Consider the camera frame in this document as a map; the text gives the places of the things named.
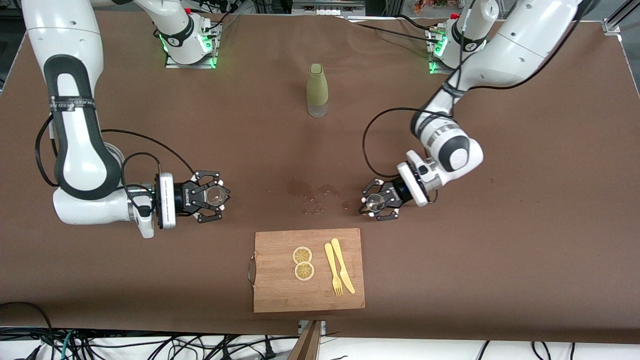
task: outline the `wooden knife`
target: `wooden knife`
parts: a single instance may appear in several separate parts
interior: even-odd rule
[[[342,250],[340,249],[340,242],[338,239],[331,239],[331,246],[333,247],[333,251],[335,252],[336,257],[338,258],[338,262],[340,263],[340,278],[344,285],[347,287],[350,293],[354,294],[356,290],[353,288],[351,284],[351,279],[349,279],[349,274],[347,274],[347,267],[344,266],[344,259],[342,258]]]

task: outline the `wooden fork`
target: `wooden fork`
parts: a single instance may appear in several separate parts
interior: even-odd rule
[[[324,245],[324,252],[326,253],[326,258],[329,260],[329,266],[331,267],[331,273],[333,274],[333,280],[331,280],[333,284],[333,292],[335,292],[335,296],[342,295],[342,281],[338,277],[338,272],[335,271],[335,258],[333,257],[333,247],[331,243],[326,243]]]

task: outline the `dried lemon slice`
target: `dried lemon slice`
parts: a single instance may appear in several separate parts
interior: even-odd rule
[[[308,261],[302,261],[296,265],[294,274],[296,274],[298,280],[307,281],[314,275],[314,266]]]
[[[295,261],[296,264],[299,264],[303,261],[311,261],[311,257],[311,250],[309,250],[309,248],[306,246],[301,246],[293,252],[293,261]]]

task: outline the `green bottle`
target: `green bottle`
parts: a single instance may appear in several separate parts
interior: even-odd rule
[[[329,100],[329,88],[326,84],[322,64],[313,63],[307,79],[307,110],[315,118],[326,115]]]

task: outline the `wooden cutting board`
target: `wooden cutting board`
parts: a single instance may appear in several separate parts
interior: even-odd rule
[[[340,241],[344,264],[349,272],[355,293],[342,284],[343,295],[335,296],[333,275],[324,252],[325,243],[332,238]],[[307,281],[294,274],[293,252],[300,246],[312,253],[314,275]],[[336,258],[336,270],[340,263]],[[364,308],[362,277],[362,249],[360,229],[323,229],[299,231],[269,231],[255,233],[255,283],[253,312],[318,311]]]

